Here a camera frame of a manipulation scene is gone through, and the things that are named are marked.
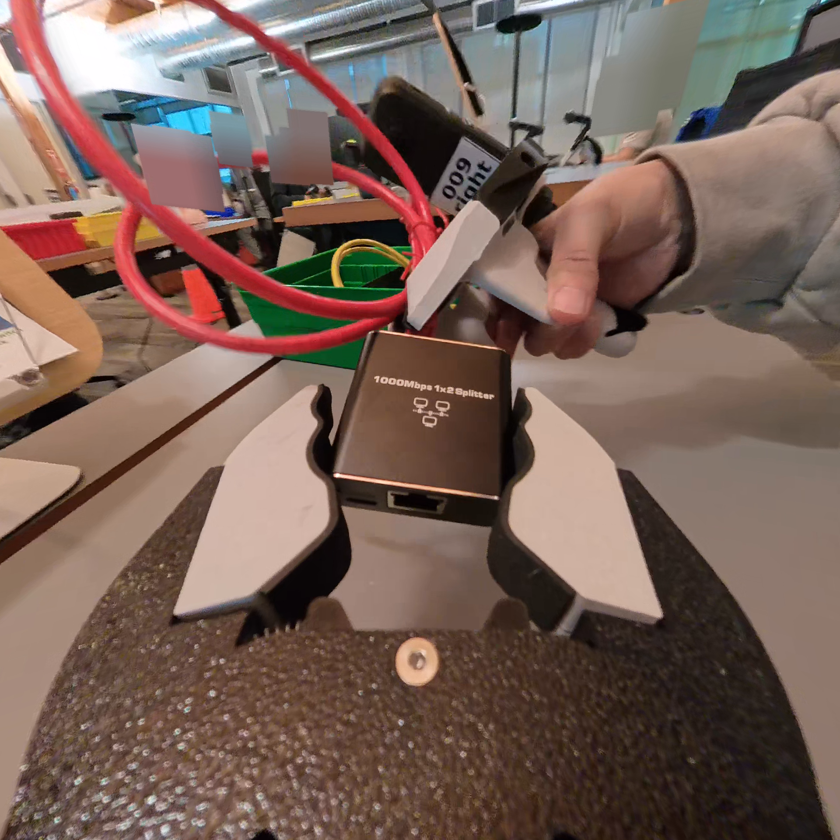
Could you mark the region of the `red plastic bin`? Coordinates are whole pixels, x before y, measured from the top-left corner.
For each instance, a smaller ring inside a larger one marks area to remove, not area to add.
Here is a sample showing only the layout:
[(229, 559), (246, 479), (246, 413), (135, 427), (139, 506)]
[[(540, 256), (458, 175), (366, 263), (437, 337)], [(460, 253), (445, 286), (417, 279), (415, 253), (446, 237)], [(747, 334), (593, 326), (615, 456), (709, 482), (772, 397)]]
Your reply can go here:
[(6, 224), (1, 229), (30, 258), (49, 259), (87, 249), (84, 238), (70, 218), (44, 222)]

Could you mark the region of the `black pole lamp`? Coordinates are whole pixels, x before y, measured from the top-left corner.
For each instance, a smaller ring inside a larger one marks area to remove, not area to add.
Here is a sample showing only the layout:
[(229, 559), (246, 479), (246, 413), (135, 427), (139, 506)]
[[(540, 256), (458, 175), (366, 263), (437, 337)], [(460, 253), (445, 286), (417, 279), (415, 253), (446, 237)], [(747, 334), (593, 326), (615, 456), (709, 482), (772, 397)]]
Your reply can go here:
[(508, 121), (510, 145), (514, 144), (518, 131), (518, 105), (520, 91), (522, 35), (541, 25), (542, 16), (536, 13), (514, 14), (501, 19), (496, 24), (497, 32), (502, 35), (512, 35), (512, 65), (511, 65), (511, 102)]

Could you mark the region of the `person's right hand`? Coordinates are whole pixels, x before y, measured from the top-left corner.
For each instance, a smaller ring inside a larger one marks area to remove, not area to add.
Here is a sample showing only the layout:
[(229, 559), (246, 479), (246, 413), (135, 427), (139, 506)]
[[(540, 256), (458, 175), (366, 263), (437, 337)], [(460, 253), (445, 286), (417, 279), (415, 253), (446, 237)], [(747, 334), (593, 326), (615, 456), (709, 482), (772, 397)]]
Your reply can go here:
[(493, 343), (513, 355), (578, 359), (594, 349), (595, 302), (633, 310), (675, 274), (693, 249), (690, 205), (677, 174), (653, 159), (601, 176), (531, 227), (546, 271), (552, 323), (497, 301), (486, 321)]

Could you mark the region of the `orange traffic cone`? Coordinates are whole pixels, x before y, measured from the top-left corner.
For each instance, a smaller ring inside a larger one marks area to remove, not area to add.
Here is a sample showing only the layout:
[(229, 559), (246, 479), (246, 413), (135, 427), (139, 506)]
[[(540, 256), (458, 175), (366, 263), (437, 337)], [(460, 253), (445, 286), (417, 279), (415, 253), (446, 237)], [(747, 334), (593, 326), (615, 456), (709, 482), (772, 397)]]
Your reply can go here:
[(196, 266), (184, 267), (181, 274), (192, 320), (206, 325), (225, 320), (222, 304), (202, 270)]

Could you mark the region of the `blue jacket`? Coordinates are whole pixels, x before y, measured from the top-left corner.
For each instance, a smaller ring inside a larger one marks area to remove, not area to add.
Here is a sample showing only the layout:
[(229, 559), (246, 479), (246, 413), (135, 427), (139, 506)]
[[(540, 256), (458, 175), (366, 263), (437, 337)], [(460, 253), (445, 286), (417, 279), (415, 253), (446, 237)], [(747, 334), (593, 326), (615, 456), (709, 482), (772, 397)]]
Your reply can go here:
[(679, 128), (674, 142), (681, 144), (706, 138), (718, 120), (720, 111), (721, 106), (700, 108), (693, 111)]

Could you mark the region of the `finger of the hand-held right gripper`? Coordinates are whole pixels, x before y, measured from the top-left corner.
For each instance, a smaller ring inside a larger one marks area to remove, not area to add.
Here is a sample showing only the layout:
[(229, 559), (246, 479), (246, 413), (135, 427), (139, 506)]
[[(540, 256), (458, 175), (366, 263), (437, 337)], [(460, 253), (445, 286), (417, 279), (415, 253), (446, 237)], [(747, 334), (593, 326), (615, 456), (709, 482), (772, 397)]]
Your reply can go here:
[(481, 201), (470, 201), (436, 239), (406, 280), (408, 327), (422, 331), (501, 230)]

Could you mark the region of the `silver ceiling duct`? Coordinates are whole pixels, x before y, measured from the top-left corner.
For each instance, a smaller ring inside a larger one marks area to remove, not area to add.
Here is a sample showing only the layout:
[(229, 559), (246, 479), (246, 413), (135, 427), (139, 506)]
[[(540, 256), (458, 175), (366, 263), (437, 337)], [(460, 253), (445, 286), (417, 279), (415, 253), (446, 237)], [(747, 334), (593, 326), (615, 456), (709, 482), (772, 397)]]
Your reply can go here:
[[(254, 21), (270, 37), (294, 46), (427, 11), (425, 2), (414, 1), (238, 1), (223, 5)], [(167, 77), (222, 66), (264, 51), (251, 36), (189, 2), (141, 15), (115, 26), (111, 33), (124, 55), (153, 57)]]

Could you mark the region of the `black office chair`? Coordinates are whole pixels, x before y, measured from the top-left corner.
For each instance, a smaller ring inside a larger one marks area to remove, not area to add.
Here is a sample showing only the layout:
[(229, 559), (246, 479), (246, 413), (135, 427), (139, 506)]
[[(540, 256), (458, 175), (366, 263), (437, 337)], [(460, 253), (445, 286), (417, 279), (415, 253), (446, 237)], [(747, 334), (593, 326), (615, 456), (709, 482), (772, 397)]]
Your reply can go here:
[(724, 101), (710, 138), (745, 128), (769, 103), (813, 76), (839, 68), (839, 40), (788, 59), (742, 70)]

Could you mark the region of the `black ethernet splitter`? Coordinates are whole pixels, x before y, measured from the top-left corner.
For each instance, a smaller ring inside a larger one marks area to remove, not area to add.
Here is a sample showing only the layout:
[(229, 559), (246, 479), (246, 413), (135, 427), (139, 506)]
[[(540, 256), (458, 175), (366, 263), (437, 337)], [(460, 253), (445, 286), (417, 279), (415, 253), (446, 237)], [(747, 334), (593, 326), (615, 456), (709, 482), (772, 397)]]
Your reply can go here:
[(488, 528), (506, 478), (510, 412), (503, 350), (370, 332), (333, 440), (339, 501)]

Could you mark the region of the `curved wooden board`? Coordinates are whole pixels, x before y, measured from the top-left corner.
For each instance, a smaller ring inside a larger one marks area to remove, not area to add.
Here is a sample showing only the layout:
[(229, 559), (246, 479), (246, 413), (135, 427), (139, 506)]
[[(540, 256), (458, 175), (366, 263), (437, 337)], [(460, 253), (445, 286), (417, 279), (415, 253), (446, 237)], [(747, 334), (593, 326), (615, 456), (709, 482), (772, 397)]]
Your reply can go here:
[(77, 350), (45, 365), (44, 385), (15, 402), (2, 403), (1, 425), (6, 425), (85, 384), (102, 362), (103, 345), (98, 326), (79, 301), (5, 233), (1, 233), (1, 291), (17, 310)]

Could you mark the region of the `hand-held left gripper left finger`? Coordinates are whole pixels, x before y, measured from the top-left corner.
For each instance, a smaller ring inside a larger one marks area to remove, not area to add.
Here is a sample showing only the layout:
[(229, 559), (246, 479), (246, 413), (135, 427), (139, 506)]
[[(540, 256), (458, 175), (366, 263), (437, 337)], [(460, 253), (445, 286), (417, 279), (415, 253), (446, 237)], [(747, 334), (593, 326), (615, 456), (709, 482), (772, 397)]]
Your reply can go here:
[(237, 645), (308, 631), (350, 570), (350, 530), (333, 481), (332, 394), (308, 385), (227, 457), (172, 624), (240, 615)]

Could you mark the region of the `printed instruction sheet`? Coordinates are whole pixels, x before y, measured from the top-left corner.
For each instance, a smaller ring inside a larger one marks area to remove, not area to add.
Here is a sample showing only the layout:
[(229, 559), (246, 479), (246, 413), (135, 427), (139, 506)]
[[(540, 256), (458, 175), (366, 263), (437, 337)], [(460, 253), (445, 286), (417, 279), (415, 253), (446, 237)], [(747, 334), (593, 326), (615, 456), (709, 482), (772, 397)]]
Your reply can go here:
[(77, 353), (1, 297), (1, 408), (21, 403), (48, 386), (47, 364)]

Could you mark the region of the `pale flat board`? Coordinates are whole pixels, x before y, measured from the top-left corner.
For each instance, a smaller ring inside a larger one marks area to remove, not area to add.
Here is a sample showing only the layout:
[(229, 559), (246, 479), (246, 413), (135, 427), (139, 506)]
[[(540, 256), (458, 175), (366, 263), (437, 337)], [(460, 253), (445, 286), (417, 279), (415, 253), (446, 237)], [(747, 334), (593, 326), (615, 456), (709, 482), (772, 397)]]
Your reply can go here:
[(1, 539), (63, 498), (81, 478), (73, 465), (1, 458)]

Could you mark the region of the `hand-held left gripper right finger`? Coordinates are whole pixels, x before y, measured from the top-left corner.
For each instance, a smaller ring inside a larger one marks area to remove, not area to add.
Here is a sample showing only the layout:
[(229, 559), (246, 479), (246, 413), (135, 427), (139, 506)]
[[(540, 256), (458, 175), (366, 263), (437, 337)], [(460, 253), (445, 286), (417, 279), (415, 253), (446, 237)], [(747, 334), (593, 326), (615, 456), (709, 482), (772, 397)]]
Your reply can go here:
[(512, 474), (489, 537), (489, 570), (530, 624), (570, 636), (586, 613), (664, 616), (613, 459), (534, 387), (511, 415)]

